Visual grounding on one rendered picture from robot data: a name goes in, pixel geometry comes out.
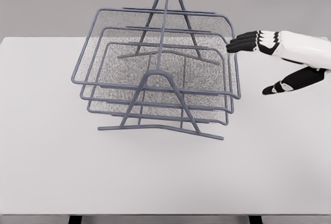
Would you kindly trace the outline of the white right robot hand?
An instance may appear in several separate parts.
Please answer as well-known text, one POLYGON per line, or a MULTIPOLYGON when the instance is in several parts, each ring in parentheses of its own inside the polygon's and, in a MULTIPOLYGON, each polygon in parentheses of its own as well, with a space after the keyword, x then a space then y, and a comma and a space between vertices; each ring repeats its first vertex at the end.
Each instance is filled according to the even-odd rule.
POLYGON ((228 53, 261 52, 305 65, 262 90, 263 95, 296 91, 325 79, 331 71, 331 41, 291 31, 257 30, 237 35, 226 45, 228 53))

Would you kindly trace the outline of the large grey mesh tray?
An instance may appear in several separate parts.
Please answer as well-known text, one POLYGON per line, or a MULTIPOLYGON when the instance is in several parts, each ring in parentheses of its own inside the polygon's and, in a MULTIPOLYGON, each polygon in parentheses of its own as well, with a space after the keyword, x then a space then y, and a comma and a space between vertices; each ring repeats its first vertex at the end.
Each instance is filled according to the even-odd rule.
POLYGON ((99 9, 72 73, 75 84, 133 91, 146 72, 168 73, 183 94, 240 98, 229 19, 213 12, 99 9))

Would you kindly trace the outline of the small grey mesh tray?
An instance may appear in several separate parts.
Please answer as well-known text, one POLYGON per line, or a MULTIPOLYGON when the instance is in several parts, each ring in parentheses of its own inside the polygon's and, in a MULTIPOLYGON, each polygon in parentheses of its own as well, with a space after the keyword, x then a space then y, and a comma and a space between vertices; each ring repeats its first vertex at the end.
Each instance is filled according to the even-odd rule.
MULTIPOLYGON (((109 42, 98 52, 83 96, 88 111, 124 117, 142 76, 155 70, 158 48, 134 43, 109 42)), ((161 52, 160 69, 171 75, 197 123, 226 125, 232 110, 227 57, 218 49, 193 46, 166 46, 161 52)), ((130 118, 177 122, 187 115, 162 76, 151 76, 130 118)))

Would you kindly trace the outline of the medium grey mesh tray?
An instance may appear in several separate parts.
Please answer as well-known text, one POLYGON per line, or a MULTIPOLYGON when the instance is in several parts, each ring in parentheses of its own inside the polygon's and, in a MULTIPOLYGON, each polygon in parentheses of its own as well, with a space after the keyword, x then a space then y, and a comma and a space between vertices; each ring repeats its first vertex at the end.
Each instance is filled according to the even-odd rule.
POLYGON ((74 75, 92 111, 232 113, 240 96, 229 37, 215 32, 105 27, 86 42, 74 75))

